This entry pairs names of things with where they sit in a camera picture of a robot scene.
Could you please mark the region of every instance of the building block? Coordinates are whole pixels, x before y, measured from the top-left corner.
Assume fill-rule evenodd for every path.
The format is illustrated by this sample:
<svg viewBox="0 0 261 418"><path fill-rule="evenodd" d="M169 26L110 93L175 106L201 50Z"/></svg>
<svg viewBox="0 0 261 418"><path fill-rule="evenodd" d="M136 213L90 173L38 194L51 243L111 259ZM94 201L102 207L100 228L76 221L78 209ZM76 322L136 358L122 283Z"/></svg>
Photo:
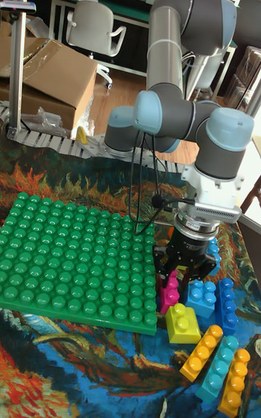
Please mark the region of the building block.
<svg viewBox="0 0 261 418"><path fill-rule="evenodd" d="M217 398L238 346L238 340L234 336L226 336L221 340L203 383L196 391L196 396L203 402L210 404Z"/></svg>
<svg viewBox="0 0 261 418"><path fill-rule="evenodd" d="M188 284L188 291L185 295L186 307L191 307L195 310L195 314L209 318L215 310L215 289L213 282L207 281L193 281Z"/></svg>
<svg viewBox="0 0 261 418"><path fill-rule="evenodd" d="M196 314L190 307L176 303L165 315L170 343L197 344L201 340Z"/></svg>
<svg viewBox="0 0 261 418"><path fill-rule="evenodd" d="M193 382L207 363L207 360L213 353L222 336L223 331L220 326L217 326L216 324L210 326L189 358L181 367L180 372L182 375Z"/></svg>
<svg viewBox="0 0 261 418"><path fill-rule="evenodd" d="M178 303L178 299L180 297L178 293L178 280L177 280L178 271L174 270L167 282L166 287L162 287L162 280L160 280L159 286L159 306L160 306L160 313L166 314L169 307L174 306Z"/></svg>
<svg viewBox="0 0 261 418"><path fill-rule="evenodd" d="M250 360L248 351L240 348L232 360L222 398L217 410L230 418L235 418L241 405L241 395L244 390L244 380L247 375L247 364Z"/></svg>
<svg viewBox="0 0 261 418"><path fill-rule="evenodd" d="M236 331L238 318L235 314L236 304L233 299L233 281L224 278L218 281L216 289L215 321L222 327L224 335L232 335Z"/></svg>
<svg viewBox="0 0 261 418"><path fill-rule="evenodd" d="M208 255L213 255L213 257L215 257L215 261L216 261L217 265L210 272L209 276L215 276L216 274L218 274L218 272L220 270L221 257L220 257L218 252L219 252L218 241L217 241L216 237L214 237L214 239L211 239L210 243L208 244L206 253Z"/></svg>
<svg viewBox="0 0 261 418"><path fill-rule="evenodd" d="M0 306L154 335L154 227L18 194L0 229Z"/></svg>

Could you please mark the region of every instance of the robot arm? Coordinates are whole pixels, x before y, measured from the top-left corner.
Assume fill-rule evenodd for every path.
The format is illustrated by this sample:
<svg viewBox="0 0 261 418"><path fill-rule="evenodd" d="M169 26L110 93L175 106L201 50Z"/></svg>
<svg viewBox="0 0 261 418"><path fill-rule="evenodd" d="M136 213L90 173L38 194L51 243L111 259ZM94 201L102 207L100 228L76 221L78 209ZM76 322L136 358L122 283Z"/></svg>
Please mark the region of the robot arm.
<svg viewBox="0 0 261 418"><path fill-rule="evenodd" d="M149 20L147 90L140 92L134 107L119 107L109 117L105 143L115 150L133 149L137 130L153 135L160 152L172 152L177 139L199 145L196 162L185 165L182 174L194 205L178 206L164 266L162 250L154 249L163 285L180 265L188 269L188 279L210 273L215 262L206 254L209 241L220 222L234 223L241 214L237 173L253 118L213 102L184 100L181 67L181 42L204 59L229 45L235 25L236 8L228 0L156 0Z"/></svg>

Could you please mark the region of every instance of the green panel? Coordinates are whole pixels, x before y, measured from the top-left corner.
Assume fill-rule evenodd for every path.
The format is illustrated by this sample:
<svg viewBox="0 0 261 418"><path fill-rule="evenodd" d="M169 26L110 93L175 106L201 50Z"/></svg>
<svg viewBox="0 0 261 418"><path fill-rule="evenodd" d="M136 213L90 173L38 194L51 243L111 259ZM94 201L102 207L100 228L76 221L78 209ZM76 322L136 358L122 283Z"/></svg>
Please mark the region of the green panel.
<svg viewBox="0 0 261 418"><path fill-rule="evenodd" d="M134 20L149 22L149 12L143 12L142 10L128 7L127 5L116 4L107 0L99 0L99 2L109 7L115 15L122 15L123 17L133 18Z"/></svg>
<svg viewBox="0 0 261 418"><path fill-rule="evenodd" d="M154 335L154 226L18 194L0 230L0 306Z"/></svg>

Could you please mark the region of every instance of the colorful patterned mat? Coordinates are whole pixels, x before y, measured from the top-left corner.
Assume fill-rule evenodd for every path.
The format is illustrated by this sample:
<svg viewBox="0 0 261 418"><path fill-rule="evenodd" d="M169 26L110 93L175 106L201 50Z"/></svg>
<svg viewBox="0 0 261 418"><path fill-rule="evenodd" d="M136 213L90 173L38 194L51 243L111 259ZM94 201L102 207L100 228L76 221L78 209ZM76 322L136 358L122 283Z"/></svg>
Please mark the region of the colorful patterned mat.
<svg viewBox="0 0 261 418"><path fill-rule="evenodd" d="M33 149L6 139L0 125L0 221L18 192L126 213L130 166L118 160L89 160ZM185 184L168 173L162 189L181 197ZM152 213L154 175L144 169L142 213ZM135 169L134 184L138 183ZM137 189L133 189L133 208ZM166 230L156 230L166 243ZM237 225L218 235L222 275L235 284L239 346L251 354L240 417L261 415L261 293ZM206 331L210 320L199 319ZM223 417L218 400L208 406L179 373L193 345L171 345L158 314L154 337L91 327L0 309L0 417L202 418Z"/></svg>

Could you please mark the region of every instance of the white chair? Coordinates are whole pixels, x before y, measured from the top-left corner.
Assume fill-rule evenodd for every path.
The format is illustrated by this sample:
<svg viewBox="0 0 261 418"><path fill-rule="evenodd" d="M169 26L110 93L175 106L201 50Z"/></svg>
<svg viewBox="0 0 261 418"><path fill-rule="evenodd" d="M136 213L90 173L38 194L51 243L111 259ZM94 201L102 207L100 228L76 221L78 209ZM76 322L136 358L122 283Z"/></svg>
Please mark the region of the white chair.
<svg viewBox="0 0 261 418"><path fill-rule="evenodd" d="M108 7L95 1L80 1L74 12L67 15L66 41L71 46L89 50L90 58L94 58L92 52L115 57L120 51L126 32L125 26L113 29L113 13ZM112 37L120 34L117 43L112 42ZM97 73L107 81L107 88L112 87L112 79L109 77L109 68L98 63Z"/></svg>

